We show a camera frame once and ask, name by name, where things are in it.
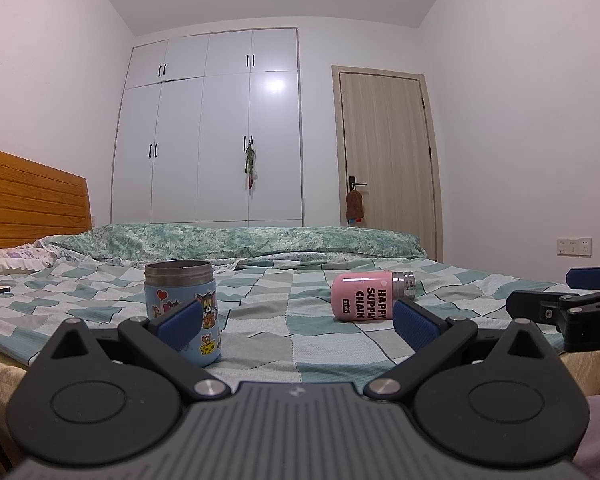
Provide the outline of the pink happy supply chain cup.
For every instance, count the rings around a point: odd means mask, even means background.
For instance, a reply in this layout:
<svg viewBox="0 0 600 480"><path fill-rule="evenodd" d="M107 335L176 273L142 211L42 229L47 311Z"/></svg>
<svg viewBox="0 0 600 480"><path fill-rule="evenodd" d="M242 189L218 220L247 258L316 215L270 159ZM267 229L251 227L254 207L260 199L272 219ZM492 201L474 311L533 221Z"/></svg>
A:
<svg viewBox="0 0 600 480"><path fill-rule="evenodd" d="M414 299L416 289L413 272L344 273L331 284L331 310L343 322L391 320L396 300Z"/></svg>

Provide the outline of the blue cartoon sticker cup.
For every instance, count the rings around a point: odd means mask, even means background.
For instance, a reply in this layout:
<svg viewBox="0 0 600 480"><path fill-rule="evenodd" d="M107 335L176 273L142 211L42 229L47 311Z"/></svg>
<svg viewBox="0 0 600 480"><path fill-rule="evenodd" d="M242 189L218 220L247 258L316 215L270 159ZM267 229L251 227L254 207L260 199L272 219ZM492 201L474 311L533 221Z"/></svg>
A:
<svg viewBox="0 0 600 480"><path fill-rule="evenodd" d="M219 310L211 263L150 263L144 268L144 296L160 340L196 366L208 366L219 358Z"/></svg>

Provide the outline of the frilled floral pillow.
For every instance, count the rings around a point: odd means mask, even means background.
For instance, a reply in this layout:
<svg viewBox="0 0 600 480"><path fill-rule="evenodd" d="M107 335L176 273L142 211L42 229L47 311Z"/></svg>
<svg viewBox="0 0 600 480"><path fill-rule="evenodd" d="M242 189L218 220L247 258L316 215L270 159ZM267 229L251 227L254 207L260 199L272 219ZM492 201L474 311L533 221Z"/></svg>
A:
<svg viewBox="0 0 600 480"><path fill-rule="evenodd" d="M0 275L32 274L50 268L56 260L53 252L30 244L0 248Z"/></svg>

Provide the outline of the green floral duvet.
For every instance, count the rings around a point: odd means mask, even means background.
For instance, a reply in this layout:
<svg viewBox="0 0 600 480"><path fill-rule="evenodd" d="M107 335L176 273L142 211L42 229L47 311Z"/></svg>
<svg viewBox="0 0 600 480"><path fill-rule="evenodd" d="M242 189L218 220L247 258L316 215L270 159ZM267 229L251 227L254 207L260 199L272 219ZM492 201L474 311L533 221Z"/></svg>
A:
<svg viewBox="0 0 600 480"><path fill-rule="evenodd" d="M120 223L76 235L46 236L37 244L65 258L142 263L260 258L299 252L406 259L427 255L413 234L344 226L204 228L185 223Z"/></svg>

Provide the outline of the checkered teal bed sheet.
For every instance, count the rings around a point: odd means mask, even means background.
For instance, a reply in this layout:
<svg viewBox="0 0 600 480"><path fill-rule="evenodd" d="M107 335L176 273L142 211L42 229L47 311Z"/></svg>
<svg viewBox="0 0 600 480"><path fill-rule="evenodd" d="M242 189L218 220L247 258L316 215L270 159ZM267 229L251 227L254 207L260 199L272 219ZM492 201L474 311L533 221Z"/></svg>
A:
<svg viewBox="0 0 600 480"><path fill-rule="evenodd" d="M564 292L565 284L468 270L427 258L288 252L216 260L216 322L221 357L212 372L230 384L365 382L411 356L388 321L341 323L330 289L340 274L404 271L414 275L416 299L440 318L474 318L484 328L508 322L505 302L515 290ZM106 328L147 311L143 265L123 259L60 252L35 273L1 274L0 352L30 365L67 318Z"/></svg>

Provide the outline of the orange wooden headboard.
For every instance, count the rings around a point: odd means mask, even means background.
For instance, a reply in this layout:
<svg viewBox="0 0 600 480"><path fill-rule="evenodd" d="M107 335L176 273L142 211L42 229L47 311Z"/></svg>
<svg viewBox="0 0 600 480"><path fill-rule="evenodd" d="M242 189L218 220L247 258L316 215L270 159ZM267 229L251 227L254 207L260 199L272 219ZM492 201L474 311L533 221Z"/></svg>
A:
<svg viewBox="0 0 600 480"><path fill-rule="evenodd" d="M85 178L0 151L0 248L91 227Z"/></svg>

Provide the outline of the light wooden door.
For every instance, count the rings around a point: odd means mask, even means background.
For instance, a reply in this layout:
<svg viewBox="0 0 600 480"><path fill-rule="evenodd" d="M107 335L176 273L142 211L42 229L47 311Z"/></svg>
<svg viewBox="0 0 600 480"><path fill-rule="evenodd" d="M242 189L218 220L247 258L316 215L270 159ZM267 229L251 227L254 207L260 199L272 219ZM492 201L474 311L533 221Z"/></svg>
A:
<svg viewBox="0 0 600 480"><path fill-rule="evenodd" d="M429 258L443 259L437 142L425 76L332 66L340 223L349 177L367 183L362 228L413 234Z"/></svg>

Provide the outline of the white built-in wardrobe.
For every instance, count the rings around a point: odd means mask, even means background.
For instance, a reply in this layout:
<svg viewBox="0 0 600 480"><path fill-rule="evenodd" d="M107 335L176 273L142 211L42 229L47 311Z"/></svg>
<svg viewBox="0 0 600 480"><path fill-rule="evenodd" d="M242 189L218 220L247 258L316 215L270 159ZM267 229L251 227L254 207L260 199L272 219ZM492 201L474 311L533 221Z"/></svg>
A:
<svg viewBox="0 0 600 480"><path fill-rule="evenodd" d="M250 138L252 190L245 177ZM301 226L295 29L212 32L132 49L114 148L111 220Z"/></svg>

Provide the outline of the green hanging ornament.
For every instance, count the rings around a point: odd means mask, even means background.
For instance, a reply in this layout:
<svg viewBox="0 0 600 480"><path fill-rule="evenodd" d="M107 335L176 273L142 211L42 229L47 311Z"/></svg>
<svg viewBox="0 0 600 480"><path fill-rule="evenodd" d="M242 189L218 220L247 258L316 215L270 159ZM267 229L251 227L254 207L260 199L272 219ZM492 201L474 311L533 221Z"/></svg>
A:
<svg viewBox="0 0 600 480"><path fill-rule="evenodd" d="M252 190L254 185L255 149L253 139L250 138L245 147L245 177L247 177L247 188Z"/></svg>

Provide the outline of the white wall socket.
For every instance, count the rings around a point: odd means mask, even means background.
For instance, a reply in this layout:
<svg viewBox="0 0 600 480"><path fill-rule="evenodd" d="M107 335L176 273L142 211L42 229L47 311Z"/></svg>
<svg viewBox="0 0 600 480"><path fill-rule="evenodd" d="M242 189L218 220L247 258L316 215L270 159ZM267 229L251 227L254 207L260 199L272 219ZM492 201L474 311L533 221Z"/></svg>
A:
<svg viewBox="0 0 600 480"><path fill-rule="evenodd" d="M558 256L590 258L592 256L591 237L564 237L557 240Z"/></svg>

